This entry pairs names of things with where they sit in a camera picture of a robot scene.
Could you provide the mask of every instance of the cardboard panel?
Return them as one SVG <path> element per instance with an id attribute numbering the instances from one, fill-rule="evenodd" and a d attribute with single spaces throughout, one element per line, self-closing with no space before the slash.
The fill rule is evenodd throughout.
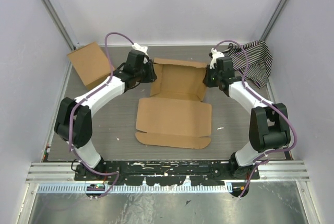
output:
<path id="1" fill-rule="evenodd" d="M 205 76 L 205 63 L 161 58 L 155 58 L 154 63 L 157 80 L 152 84 L 151 96 L 203 100 L 206 92 L 202 82 Z"/>
<path id="2" fill-rule="evenodd" d="M 192 149 L 205 148 L 211 142 L 210 137 L 200 138 L 192 136 L 178 136 L 178 135 L 152 134 L 152 133 L 136 133 L 136 138 L 140 143 L 146 145 L 192 148 Z"/>
<path id="3" fill-rule="evenodd" d="M 67 56 L 88 90 L 99 85 L 110 74 L 108 59 L 96 42 L 79 48 Z"/>
<path id="4" fill-rule="evenodd" d="M 168 60 L 166 58 L 155 58 L 154 63 L 162 65 L 192 66 L 197 68 L 206 68 L 207 66 L 204 62 Z"/>
<path id="5" fill-rule="evenodd" d="M 136 128 L 146 133 L 210 136 L 211 105 L 198 101 L 142 98 Z"/>

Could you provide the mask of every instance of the black mounting plate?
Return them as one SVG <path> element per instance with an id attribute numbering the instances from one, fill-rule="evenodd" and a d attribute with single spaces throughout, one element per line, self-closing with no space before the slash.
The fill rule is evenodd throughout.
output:
<path id="1" fill-rule="evenodd" d="M 228 170 L 228 162 L 224 160 L 171 160 L 171 161 L 105 161 L 106 173 L 119 171 L 120 177 L 116 185 L 142 185 L 154 186 L 182 185 L 189 176 L 192 186 L 225 185 L 224 180 L 235 180 Z M 115 175 L 95 176 L 91 173 L 83 174 L 82 165 L 76 168 L 75 181 L 101 181 L 113 182 Z M 252 179 L 259 179 L 258 171 Z"/>

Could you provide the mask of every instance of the metal frame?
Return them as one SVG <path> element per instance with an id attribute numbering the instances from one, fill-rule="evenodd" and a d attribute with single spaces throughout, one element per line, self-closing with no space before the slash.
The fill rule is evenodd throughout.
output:
<path id="1" fill-rule="evenodd" d="M 54 6 L 52 5 L 51 1 L 50 0 L 41 0 L 41 1 L 42 1 L 43 5 L 45 6 L 45 9 L 47 10 L 47 12 L 50 14 L 50 17 L 52 18 L 52 20 L 56 24 L 59 32 L 63 36 L 63 38 L 66 41 L 69 48 L 74 50 L 75 46 L 73 45 L 73 42 L 72 42 L 65 26 L 63 25 L 61 19 L 59 18 Z"/>
<path id="2" fill-rule="evenodd" d="M 296 181 L 300 191 L 302 203 L 309 223 L 320 223 L 311 193 L 308 188 L 309 176 L 303 161 L 271 161 L 266 165 L 258 167 L 260 179 L 257 182 L 287 182 Z M 230 183 L 245 182 L 244 180 L 224 180 L 226 186 L 191 187 L 185 181 L 180 187 L 159 186 L 116 186 L 110 193 L 225 193 L 229 192 Z M 75 182 L 74 171 L 71 170 L 69 162 L 45 162 L 32 163 L 27 179 L 27 193 L 22 204 L 17 224 L 27 223 L 33 208 L 36 193 L 83 193 L 85 184 L 102 183 L 102 181 Z"/>
<path id="3" fill-rule="evenodd" d="M 265 181 L 309 181 L 306 167 L 303 161 L 273 160 L 267 165 L 259 166 L 259 180 Z M 74 171 L 71 169 L 70 162 L 45 162 L 32 163 L 27 183 L 73 183 Z M 225 182 L 244 182 L 244 180 L 224 180 Z"/>
<path id="4" fill-rule="evenodd" d="M 288 0 L 280 0 L 278 2 L 277 7 L 276 7 L 275 11 L 273 12 L 273 14 L 271 15 L 271 18 L 270 18 L 262 36 L 261 36 L 261 38 L 260 38 L 261 40 L 263 40 L 263 41 L 267 40 L 272 28 L 274 27 L 278 17 L 280 16 L 283 9 L 285 8 L 285 5 L 287 4 L 287 2 L 288 2 Z"/>

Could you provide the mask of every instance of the cardboard box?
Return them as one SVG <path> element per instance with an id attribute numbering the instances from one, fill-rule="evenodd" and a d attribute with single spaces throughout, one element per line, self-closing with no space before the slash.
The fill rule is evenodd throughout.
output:
<path id="1" fill-rule="evenodd" d="M 211 105 L 203 103 L 205 63 L 154 59 L 151 97 L 139 100 L 136 133 L 146 145 L 202 149 L 211 138 Z"/>
<path id="2" fill-rule="evenodd" d="M 79 48 L 67 56 L 88 90 L 98 86 L 110 74 L 109 61 L 96 42 Z"/>

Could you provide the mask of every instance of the wood grain surface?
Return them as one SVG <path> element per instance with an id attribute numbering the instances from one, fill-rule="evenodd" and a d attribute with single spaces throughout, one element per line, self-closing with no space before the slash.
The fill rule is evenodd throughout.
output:
<path id="1" fill-rule="evenodd" d="M 150 58 L 161 57 L 175 60 L 210 62 L 210 46 L 152 46 Z M 109 48 L 115 67 L 124 62 L 130 47 Z M 267 90 L 257 89 L 265 98 Z M 248 142 L 249 114 L 236 101 L 218 88 L 207 89 L 204 102 L 212 104 L 211 143 L 204 149 L 183 149 L 141 144 L 135 138 L 138 100 L 149 97 L 150 84 L 137 88 L 113 99 L 93 118 L 93 143 L 105 160 L 165 160 L 165 159 L 229 159 L 230 155 Z M 75 98 L 86 93 L 74 69 L 71 71 L 66 97 Z M 53 137 L 49 160 L 72 160 L 67 144 L 56 134 Z M 284 159 L 283 153 L 270 158 Z"/>

